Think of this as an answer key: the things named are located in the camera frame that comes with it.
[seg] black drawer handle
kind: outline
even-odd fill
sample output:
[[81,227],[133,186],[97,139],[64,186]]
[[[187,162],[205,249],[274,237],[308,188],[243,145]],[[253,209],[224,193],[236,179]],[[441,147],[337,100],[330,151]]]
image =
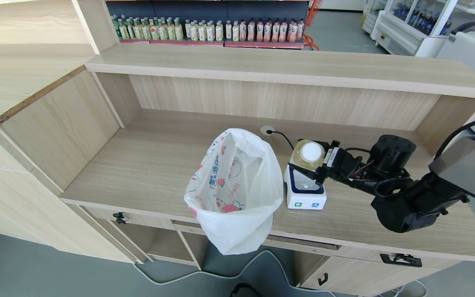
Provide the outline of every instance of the black drawer handle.
[[318,279],[318,285],[321,286],[327,282],[329,279],[329,275],[327,273],[324,273],[324,279],[322,280],[321,278]]
[[410,267],[423,267],[421,258],[415,258],[414,256],[411,256],[411,255],[396,254],[392,260],[390,259],[390,256],[388,254],[381,254],[381,259],[382,259],[382,262],[386,264],[402,265],[402,266],[410,266]]
[[124,220],[124,214],[122,212],[117,212],[116,214],[113,214],[113,217],[115,218],[115,221],[117,221],[118,224],[126,224],[127,220]]

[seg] counter top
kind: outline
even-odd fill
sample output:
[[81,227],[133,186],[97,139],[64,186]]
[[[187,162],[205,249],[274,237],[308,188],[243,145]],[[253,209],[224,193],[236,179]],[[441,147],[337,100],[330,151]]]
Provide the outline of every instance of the counter top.
[[[209,144],[223,130],[237,127],[259,134],[271,125],[296,139],[341,141],[342,147],[369,149],[383,134],[414,141],[406,165],[413,178],[427,173],[432,158],[413,131],[268,120],[237,116],[144,109],[113,136],[62,194],[66,203],[197,222],[183,201],[191,176]],[[280,135],[268,141],[285,170],[292,150]],[[360,153],[364,159],[367,154]],[[275,212],[271,235],[360,246],[374,250],[475,261],[475,215],[464,203],[449,209],[434,226],[409,233],[385,229],[370,206],[373,196],[327,180],[324,210],[293,210],[283,203]]]
[[89,71],[447,94],[475,98],[475,72],[459,61],[324,51],[118,44]]
[[0,116],[48,93],[93,56],[90,45],[0,45]]

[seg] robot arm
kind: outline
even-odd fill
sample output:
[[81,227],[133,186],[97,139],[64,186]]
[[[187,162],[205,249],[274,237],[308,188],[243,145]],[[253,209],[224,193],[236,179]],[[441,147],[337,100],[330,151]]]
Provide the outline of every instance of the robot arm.
[[[404,169],[416,149],[407,139],[381,136],[365,164],[349,153],[353,148],[340,148],[338,141],[316,142],[327,152],[321,167],[314,171],[292,163],[289,167],[321,186],[330,178],[375,195],[371,206],[390,231],[404,233],[431,226],[439,215],[448,214],[451,205],[467,203],[468,194],[475,197],[475,137],[456,141],[429,165],[430,172],[421,180],[412,180]],[[474,173],[464,174],[470,170]]]

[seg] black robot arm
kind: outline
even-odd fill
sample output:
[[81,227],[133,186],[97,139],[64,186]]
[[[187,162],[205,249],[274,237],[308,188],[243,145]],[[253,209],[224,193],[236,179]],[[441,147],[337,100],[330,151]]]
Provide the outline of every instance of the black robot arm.
[[349,149],[315,141],[327,152],[324,163],[315,171],[296,164],[289,167],[323,185],[326,178],[374,195],[371,206],[384,227],[404,233],[434,224],[439,214],[458,201],[468,202],[467,195],[457,186],[430,172],[421,180],[412,180],[404,165],[416,146],[394,135],[382,135],[369,151],[369,158],[354,157]]

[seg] white plastic bag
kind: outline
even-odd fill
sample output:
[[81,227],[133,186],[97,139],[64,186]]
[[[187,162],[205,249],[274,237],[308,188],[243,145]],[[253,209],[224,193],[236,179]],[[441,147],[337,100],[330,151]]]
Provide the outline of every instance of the white plastic bag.
[[221,254],[257,250],[283,201],[283,178],[272,147],[247,130],[226,130],[190,179],[184,201]]

